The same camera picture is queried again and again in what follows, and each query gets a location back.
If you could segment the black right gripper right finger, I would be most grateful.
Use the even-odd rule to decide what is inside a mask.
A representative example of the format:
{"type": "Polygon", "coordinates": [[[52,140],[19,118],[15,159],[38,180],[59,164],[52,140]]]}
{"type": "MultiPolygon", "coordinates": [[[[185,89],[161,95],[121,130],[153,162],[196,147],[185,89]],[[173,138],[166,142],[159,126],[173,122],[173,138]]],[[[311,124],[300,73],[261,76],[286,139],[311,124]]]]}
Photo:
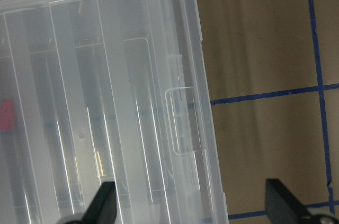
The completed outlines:
{"type": "Polygon", "coordinates": [[[308,210],[277,178],[265,181],[265,212],[270,223],[338,223],[330,213],[308,210]]]}

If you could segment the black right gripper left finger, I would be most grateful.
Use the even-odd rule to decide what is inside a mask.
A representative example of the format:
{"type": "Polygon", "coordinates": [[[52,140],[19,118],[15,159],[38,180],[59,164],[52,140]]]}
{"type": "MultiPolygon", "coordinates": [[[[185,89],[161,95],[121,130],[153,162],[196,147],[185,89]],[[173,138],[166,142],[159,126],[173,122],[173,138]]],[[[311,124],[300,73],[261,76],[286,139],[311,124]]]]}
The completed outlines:
{"type": "Polygon", "coordinates": [[[118,216],[115,182],[103,182],[84,213],[62,217],[58,223],[115,223],[118,216]]]}

